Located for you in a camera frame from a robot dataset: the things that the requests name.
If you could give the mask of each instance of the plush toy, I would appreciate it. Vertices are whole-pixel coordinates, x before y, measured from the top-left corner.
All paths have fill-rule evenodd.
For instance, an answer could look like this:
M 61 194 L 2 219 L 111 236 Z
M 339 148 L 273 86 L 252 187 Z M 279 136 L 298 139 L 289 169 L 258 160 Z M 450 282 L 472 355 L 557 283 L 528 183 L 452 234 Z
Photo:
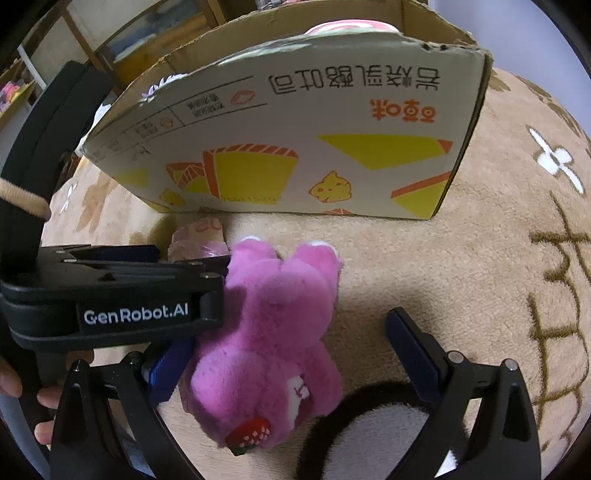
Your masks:
M 329 244 L 300 245 L 287 260 L 249 237 L 232 249 L 225 326 L 199 337 L 181 380 L 185 409 L 235 455 L 283 442 L 343 396 L 320 337 L 332 318 L 341 262 Z

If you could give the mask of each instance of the beige fluffy rug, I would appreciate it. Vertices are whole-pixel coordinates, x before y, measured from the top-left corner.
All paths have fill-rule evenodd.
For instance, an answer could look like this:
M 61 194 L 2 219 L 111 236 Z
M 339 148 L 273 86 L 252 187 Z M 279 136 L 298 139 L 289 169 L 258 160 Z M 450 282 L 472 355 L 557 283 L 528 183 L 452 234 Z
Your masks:
M 177 394 L 161 406 L 163 417 L 207 479 L 381 480 L 426 417 L 384 333 L 386 312 L 402 306 L 445 349 L 482 363 L 519 362 L 548 474 L 591 413 L 588 188 L 589 138 L 543 90 L 497 70 L 434 219 L 219 215 L 230 244 L 254 234 L 282 254 L 313 239 L 338 249 L 345 266 L 324 342 L 343 375 L 348 414 L 315 429 L 310 421 L 286 444 L 239 458 L 216 449 Z M 154 212 L 88 162 L 51 208 L 45 245 L 153 242 L 165 250 L 173 231 L 198 216 Z M 116 361 L 121 350 L 100 351 L 98 361 Z

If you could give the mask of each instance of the white patch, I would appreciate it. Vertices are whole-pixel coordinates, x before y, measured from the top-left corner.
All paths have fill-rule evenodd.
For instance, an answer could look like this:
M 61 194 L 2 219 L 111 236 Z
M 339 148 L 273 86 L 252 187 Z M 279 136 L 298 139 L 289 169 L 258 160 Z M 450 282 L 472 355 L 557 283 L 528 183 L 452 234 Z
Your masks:
M 66 194 L 66 201 L 64 202 L 64 205 L 61 206 L 60 213 L 64 213 L 70 206 L 70 197 L 72 196 L 72 193 L 74 193 L 74 190 L 76 190 L 77 186 L 77 183 L 72 183 L 68 188 L 68 193 Z
M 564 148 L 552 150 L 548 142 L 534 128 L 530 127 L 529 131 L 530 135 L 534 137 L 536 143 L 543 150 L 536 159 L 536 162 L 551 175 L 556 175 L 559 171 L 562 171 L 569 178 L 575 190 L 582 195 L 584 193 L 583 184 L 577 177 L 577 174 L 566 166 L 573 161 L 570 153 Z
M 355 418 L 337 437 L 323 480 L 384 480 L 412 445 L 428 415 L 403 404 L 384 405 Z M 449 452 L 437 476 L 455 469 Z
M 329 247 L 334 253 L 335 255 L 338 257 L 339 253 L 336 251 L 336 248 L 333 247 L 330 243 L 328 242 L 323 242 L 322 240 L 314 240 L 313 242 L 308 242 L 308 245 L 312 245 L 313 247 Z
M 242 238 L 240 240 L 240 242 L 243 242 L 244 240 L 257 240 L 259 242 L 262 242 L 262 240 L 260 238 L 258 238 L 256 235 L 248 235 L 248 236 Z
M 287 419 L 291 428 L 296 426 L 296 418 L 300 412 L 301 401 L 310 396 L 308 387 L 302 377 L 292 377 L 287 381 Z

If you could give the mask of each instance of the human hand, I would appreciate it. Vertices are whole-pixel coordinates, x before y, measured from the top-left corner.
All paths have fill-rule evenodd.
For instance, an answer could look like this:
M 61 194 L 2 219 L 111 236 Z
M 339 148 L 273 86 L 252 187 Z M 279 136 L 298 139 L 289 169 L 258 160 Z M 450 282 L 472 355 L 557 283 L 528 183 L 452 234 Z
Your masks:
M 78 351 L 69 352 L 66 355 L 66 370 L 70 368 L 73 362 L 78 359 L 86 360 L 91 363 L 95 358 L 94 351 Z M 57 409 L 60 402 L 61 385 L 52 385 L 50 387 L 42 388 L 37 394 L 38 402 L 47 408 Z M 4 358 L 0 356 L 0 394 L 8 395 L 9 397 L 20 397 L 22 395 L 22 384 L 17 373 L 8 364 Z M 35 426 L 35 438 L 42 445 L 49 445 L 51 443 L 51 435 L 53 434 L 53 420 L 39 423 Z

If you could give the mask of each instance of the wall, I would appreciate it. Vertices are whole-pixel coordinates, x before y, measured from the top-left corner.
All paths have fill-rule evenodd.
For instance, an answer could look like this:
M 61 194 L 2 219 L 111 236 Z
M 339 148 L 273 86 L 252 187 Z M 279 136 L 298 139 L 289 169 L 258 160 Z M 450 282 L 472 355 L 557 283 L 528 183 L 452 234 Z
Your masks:
M 562 33 L 531 0 L 430 0 L 443 18 L 472 33 L 495 67 L 553 95 L 591 135 L 591 79 Z
M 31 56 L 33 65 L 46 83 L 53 80 L 69 60 L 84 63 L 88 57 L 63 18 L 59 18 Z

